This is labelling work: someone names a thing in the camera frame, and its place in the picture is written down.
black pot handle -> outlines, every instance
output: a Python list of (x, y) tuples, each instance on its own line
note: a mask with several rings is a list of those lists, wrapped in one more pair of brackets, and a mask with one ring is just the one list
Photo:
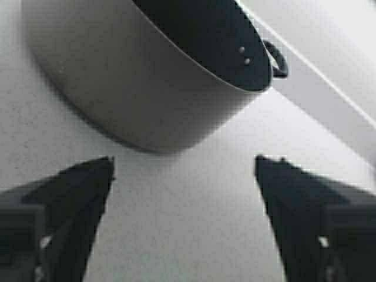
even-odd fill
[(282, 53), (275, 47), (272, 43), (264, 40), (265, 48), (268, 50), (270, 55), (276, 60), (278, 67), (273, 66), (273, 77), (275, 78), (286, 78), (288, 77), (288, 66), (287, 62), (282, 55)]

metal pot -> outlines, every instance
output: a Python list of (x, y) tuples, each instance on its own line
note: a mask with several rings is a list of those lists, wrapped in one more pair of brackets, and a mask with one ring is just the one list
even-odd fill
[(58, 89), (147, 150), (195, 145), (287, 76), (234, 0), (24, 0), (22, 10), (29, 46)]

pot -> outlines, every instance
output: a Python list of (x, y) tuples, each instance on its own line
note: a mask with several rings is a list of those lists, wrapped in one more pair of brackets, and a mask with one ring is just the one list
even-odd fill
[(24, 0), (22, 13), (63, 95), (146, 150), (199, 143), (288, 74), (234, 0)]

gray background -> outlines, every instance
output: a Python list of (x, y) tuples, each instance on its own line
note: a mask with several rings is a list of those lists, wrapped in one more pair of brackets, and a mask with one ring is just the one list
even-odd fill
[(179, 156), (124, 147), (83, 121), (33, 63), (19, 1), (0, 0), (3, 190), (116, 156), (86, 281), (284, 281), (254, 177), (258, 153), (374, 188), (374, 170), (273, 89)]

white surface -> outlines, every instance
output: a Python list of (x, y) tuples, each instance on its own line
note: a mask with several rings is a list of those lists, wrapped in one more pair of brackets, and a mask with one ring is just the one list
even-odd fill
[(241, 0), (376, 120), (373, 0)]
[(290, 76), (274, 87), (375, 166), (372, 2), (238, 1), (287, 57)]
[(82, 121), (31, 61), (19, 2), (0, 1), (2, 189), (116, 157), (86, 281), (284, 281), (253, 177), (258, 153), (374, 188), (373, 169), (278, 92), (262, 94), (180, 156), (126, 148)]

